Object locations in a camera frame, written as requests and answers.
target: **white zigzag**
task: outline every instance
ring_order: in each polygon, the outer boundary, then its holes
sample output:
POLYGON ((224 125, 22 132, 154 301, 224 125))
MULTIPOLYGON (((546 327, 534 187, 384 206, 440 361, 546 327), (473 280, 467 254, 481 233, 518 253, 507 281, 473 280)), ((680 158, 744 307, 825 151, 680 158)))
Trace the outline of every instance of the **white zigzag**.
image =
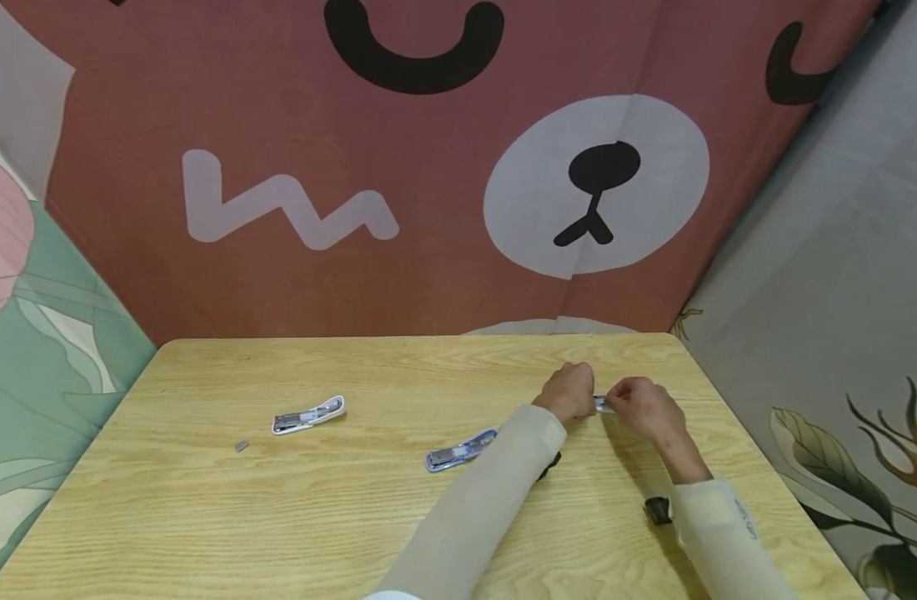
POLYGON ((358 192, 321 219, 302 184, 289 175, 265 179, 224 202, 221 163, 214 154, 185 152, 182 173, 188 234, 199 242, 216 242, 276 208, 282 209, 298 237, 312 250, 326 250, 362 226, 380 240, 395 238, 399 232, 385 198, 374 190, 358 192))

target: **hand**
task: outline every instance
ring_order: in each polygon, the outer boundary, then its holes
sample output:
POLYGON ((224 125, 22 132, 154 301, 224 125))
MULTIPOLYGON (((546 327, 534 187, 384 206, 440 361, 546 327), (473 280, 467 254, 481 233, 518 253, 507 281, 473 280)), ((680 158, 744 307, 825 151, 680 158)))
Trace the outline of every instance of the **hand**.
POLYGON ((626 377, 616 383, 605 394, 605 403, 653 444, 688 437, 684 412, 665 387, 648 377, 626 377))
POLYGON ((533 404, 552 413, 562 424, 595 414, 595 374, 588 362, 566 362, 542 386, 533 404))
POLYGON ((615 384, 605 396, 612 410, 647 438, 659 453, 675 485, 712 479, 712 472, 685 428, 685 412, 665 387, 648 377, 627 377, 615 384))

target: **floral backdrop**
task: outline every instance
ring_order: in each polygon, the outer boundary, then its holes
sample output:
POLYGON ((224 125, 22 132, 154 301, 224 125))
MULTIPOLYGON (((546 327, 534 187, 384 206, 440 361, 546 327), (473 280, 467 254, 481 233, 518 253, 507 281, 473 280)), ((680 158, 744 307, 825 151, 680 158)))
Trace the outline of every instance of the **floral backdrop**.
POLYGON ((917 1, 830 92, 674 332, 869 597, 917 600, 917 1))
POLYGON ((0 568, 153 352, 0 157, 0 568))

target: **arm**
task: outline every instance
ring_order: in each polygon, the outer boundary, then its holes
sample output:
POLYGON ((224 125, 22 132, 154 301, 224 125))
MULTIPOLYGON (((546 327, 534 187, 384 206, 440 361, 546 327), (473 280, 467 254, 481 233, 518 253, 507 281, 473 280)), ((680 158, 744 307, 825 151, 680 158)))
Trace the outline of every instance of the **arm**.
POLYGON ((464 467, 376 588, 379 598, 466 600, 529 489, 565 442, 562 423, 595 412, 589 365, 566 363, 464 467), (394 596, 390 590, 412 596, 394 596))
POLYGON ((712 478, 665 387, 644 377, 624 379, 606 402, 659 453, 673 483, 669 500, 679 545, 713 600, 794 600, 749 512, 728 481, 712 478))

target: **bear nose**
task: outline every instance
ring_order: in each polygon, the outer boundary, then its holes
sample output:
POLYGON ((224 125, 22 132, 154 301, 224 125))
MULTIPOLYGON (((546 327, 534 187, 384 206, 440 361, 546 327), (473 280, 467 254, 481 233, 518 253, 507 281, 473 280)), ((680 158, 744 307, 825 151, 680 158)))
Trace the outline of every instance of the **bear nose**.
POLYGON ((590 194, 589 209, 572 225, 562 229, 553 240, 564 248, 588 233, 599 244, 615 239, 609 225, 599 215, 599 200, 605 190, 617 188, 635 177, 642 158, 634 146, 625 142, 587 147, 569 164, 569 179, 586 194, 590 194))
POLYGON ((633 178, 642 164, 635 147, 625 142, 592 146, 569 165, 572 184, 586 194, 600 194, 633 178))

